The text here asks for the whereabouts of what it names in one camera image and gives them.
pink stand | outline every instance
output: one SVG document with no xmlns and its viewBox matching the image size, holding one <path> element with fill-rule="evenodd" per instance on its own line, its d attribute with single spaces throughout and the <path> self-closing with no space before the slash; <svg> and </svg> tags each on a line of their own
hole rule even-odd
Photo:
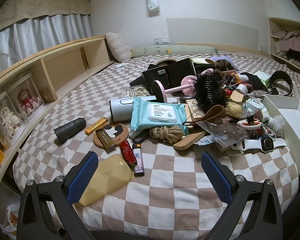
<svg viewBox="0 0 300 240">
<path fill-rule="evenodd" d="M 189 97 L 194 96 L 194 80 L 196 80 L 197 77 L 195 76 L 186 76 L 181 81 L 180 87 L 170 88 L 167 90 L 164 90 L 163 85 L 159 80 L 155 80 L 152 82 L 152 93 L 157 98 L 157 102 L 160 103 L 167 103 L 167 94 L 171 94 L 173 92 L 181 91 Z"/>
</svg>

checkered bedsheet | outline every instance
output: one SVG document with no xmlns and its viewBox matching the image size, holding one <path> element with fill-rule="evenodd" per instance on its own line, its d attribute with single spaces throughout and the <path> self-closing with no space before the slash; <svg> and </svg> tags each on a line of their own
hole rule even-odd
<svg viewBox="0 0 300 240">
<path fill-rule="evenodd" d="M 177 59 L 188 55 L 174 56 Z M 255 73 L 263 70 L 269 74 L 286 71 L 293 80 L 293 96 L 300 98 L 300 76 L 272 59 L 229 55 L 241 71 Z M 98 154 L 100 161 L 113 154 L 96 147 L 92 135 L 83 131 L 67 140 L 62 146 L 54 144 L 53 129 L 78 117 L 84 117 L 87 125 L 100 117 L 110 117 L 110 99 L 118 98 L 129 82 L 140 76 L 149 63 L 163 56 L 135 58 L 122 68 L 110 66 L 67 95 L 60 105 L 47 114 L 28 138 L 13 165 L 15 181 L 23 191 L 26 181 L 37 183 L 52 181 L 58 175 L 66 175 L 88 151 Z M 172 146 L 149 138 L 142 143 L 145 175 L 87 205 L 74 207 L 90 230 L 114 230 L 152 239 L 195 240 L 204 237 L 215 225 L 226 204 L 216 195 L 210 181 L 201 168 L 201 154 L 211 151 L 235 174 L 247 180 L 274 181 L 282 212 L 286 210 L 298 190 L 298 171 L 287 147 L 271 153 L 247 153 L 229 150 L 221 153 L 215 145 L 196 146 L 176 151 Z M 233 233 L 238 236 L 246 221 L 251 202 L 246 205 Z M 54 217 L 58 217 L 50 205 Z"/>
</svg>

black cylinder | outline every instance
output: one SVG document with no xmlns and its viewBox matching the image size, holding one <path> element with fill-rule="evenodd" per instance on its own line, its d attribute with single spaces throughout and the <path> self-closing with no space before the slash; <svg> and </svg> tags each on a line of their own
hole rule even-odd
<svg viewBox="0 0 300 240">
<path fill-rule="evenodd" d="M 53 129 L 59 142 L 64 143 L 66 140 L 83 130 L 87 125 L 84 118 L 77 118 L 69 123 L 59 126 Z"/>
</svg>

wall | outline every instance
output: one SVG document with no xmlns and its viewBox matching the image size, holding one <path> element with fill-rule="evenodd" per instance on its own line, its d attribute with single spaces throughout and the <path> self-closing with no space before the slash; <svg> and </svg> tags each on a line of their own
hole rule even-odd
<svg viewBox="0 0 300 240">
<path fill-rule="evenodd" d="M 300 12 L 292 0 L 265 0 L 268 17 L 300 22 Z"/>
<path fill-rule="evenodd" d="M 90 5 L 93 34 L 120 32 L 132 47 L 152 45 L 152 38 L 168 36 L 167 18 L 206 18 L 241 24 L 257 29 L 259 43 L 268 46 L 263 0 L 159 0 L 160 12 L 154 16 L 149 16 L 146 0 L 125 0 L 123 13 L 124 0 L 91 0 Z"/>
</svg>

pink clothing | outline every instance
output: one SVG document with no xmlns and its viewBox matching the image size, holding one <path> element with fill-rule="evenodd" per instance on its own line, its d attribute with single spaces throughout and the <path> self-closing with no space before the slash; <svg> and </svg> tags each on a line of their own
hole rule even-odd
<svg viewBox="0 0 300 240">
<path fill-rule="evenodd" d="M 288 51 L 290 49 L 300 51 L 300 31 L 281 31 L 277 33 L 277 36 L 279 37 L 281 51 Z"/>
</svg>

